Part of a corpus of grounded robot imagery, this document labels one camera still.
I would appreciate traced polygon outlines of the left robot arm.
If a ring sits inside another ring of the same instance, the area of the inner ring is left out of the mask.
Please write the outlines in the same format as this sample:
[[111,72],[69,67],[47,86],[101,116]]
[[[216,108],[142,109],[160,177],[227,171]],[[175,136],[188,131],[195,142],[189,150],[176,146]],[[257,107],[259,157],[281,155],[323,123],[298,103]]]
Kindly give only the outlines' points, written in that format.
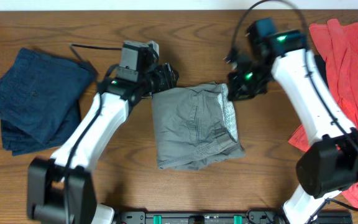
[[97,84],[91,108],[68,140],[28,168],[27,216],[40,223],[114,223],[97,202],[92,173],[109,140],[146,96],[176,87],[178,73],[159,62],[159,45],[124,41],[121,61]]

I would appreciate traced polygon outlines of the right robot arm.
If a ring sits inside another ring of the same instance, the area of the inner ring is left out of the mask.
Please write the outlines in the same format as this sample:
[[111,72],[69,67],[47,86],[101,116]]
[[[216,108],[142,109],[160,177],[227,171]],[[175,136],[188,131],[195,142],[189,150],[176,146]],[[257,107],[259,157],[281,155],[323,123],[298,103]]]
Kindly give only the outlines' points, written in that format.
[[247,28],[252,55],[233,47],[227,61],[231,101],[267,92],[271,81],[287,94],[306,132],[309,149],[296,164],[298,187],[276,223],[311,223],[337,195],[358,182],[358,129],[330,94],[314,62],[307,37],[278,32],[270,18]]

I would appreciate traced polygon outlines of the grey cargo shorts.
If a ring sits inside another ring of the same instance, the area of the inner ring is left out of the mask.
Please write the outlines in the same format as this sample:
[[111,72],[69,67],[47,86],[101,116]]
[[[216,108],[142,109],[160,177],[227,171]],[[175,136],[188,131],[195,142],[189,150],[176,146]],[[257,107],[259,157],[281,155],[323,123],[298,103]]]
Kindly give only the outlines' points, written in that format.
[[225,84],[173,88],[152,98],[159,169],[200,170],[245,156]]

